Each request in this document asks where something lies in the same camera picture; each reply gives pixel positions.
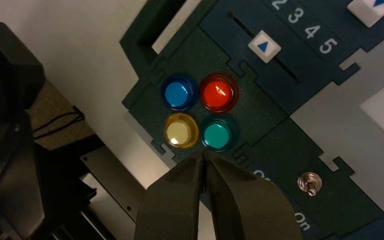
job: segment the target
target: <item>white square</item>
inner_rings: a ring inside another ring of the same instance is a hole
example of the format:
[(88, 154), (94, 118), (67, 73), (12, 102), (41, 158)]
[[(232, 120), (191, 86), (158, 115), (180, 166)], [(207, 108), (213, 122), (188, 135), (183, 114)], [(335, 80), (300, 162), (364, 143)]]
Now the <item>white square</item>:
[(248, 44), (248, 47), (265, 63), (270, 62), (272, 58), (282, 49), (267, 33), (263, 30)]
[(384, 16), (384, 0), (353, 0), (346, 8), (368, 28)]

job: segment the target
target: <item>black cable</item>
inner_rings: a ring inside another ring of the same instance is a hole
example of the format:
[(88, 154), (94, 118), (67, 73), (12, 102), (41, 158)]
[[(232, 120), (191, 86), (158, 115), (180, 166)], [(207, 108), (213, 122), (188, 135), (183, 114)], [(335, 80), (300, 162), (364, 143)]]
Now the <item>black cable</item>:
[(64, 114), (61, 114), (59, 116), (56, 116), (54, 117), (52, 120), (50, 120), (49, 122), (43, 124), (42, 126), (36, 128), (33, 130), (33, 133), (37, 132), (37, 131), (40, 131), (44, 128), (46, 128), (47, 126), (51, 125), (53, 122), (55, 122), (56, 120), (62, 118), (62, 117), (65, 117), (65, 116), (70, 116), (70, 115), (78, 115), (78, 117), (81, 117), (80, 114), (78, 112), (75, 112), (75, 111), (72, 111), (72, 112), (67, 112), (67, 113), (64, 113)]
[(49, 135), (58, 133), (58, 132), (60, 132), (60, 131), (62, 131), (62, 130), (64, 130), (64, 129), (70, 127), (71, 125), (76, 124), (76, 123), (78, 123), (78, 122), (81, 122), (81, 121), (83, 121), (83, 120), (85, 120), (83, 117), (81, 117), (81, 116), (77, 116), (75, 119), (71, 120), (69, 123), (67, 123), (67, 124), (65, 124), (65, 125), (63, 125), (63, 126), (57, 127), (57, 128), (55, 128), (54, 130), (51, 130), (51, 131), (49, 131), (49, 132), (47, 132), (47, 133), (41, 134), (41, 135), (39, 135), (39, 136), (35, 136), (33, 139), (34, 139), (34, 140), (38, 140), (38, 139), (47, 137), (47, 136), (49, 136)]

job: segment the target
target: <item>red button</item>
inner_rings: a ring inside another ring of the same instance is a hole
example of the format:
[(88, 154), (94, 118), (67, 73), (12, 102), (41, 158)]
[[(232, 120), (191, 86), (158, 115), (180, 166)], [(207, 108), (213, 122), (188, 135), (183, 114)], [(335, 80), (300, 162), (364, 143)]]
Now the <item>red button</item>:
[(215, 73), (202, 80), (199, 86), (200, 101), (212, 113), (225, 113), (238, 100), (238, 86), (227, 74)]
[(232, 100), (232, 88), (224, 81), (212, 81), (204, 89), (204, 98), (211, 107), (222, 107)]

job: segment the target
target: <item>screw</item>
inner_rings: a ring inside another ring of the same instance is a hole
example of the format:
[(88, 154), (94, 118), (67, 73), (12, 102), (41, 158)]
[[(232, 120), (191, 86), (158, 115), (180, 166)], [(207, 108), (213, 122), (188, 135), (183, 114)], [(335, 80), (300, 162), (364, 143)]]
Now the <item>screw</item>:
[(298, 187), (314, 197), (322, 188), (322, 178), (314, 172), (306, 172), (298, 178)]
[(18, 133), (20, 130), (21, 130), (21, 126), (19, 124), (16, 124), (14, 131), (16, 131)]

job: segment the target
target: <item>colored button cluster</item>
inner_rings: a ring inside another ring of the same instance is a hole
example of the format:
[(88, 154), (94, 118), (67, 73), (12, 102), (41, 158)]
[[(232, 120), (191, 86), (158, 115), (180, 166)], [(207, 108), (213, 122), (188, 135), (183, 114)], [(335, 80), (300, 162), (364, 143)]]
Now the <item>colored button cluster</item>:
[[(161, 96), (174, 111), (187, 111), (198, 99), (196, 82), (187, 75), (170, 76), (162, 85)], [(226, 113), (238, 101), (239, 91), (235, 80), (227, 74), (215, 73), (204, 78), (199, 86), (202, 105), (213, 114)], [(230, 149), (236, 142), (238, 127), (227, 115), (211, 115), (202, 125), (201, 141), (216, 152)], [(167, 118), (164, 138), (173, 147), (186, 149), (194, 146), (199, 138), (195, 120), (185, 113), (175, 113)]]

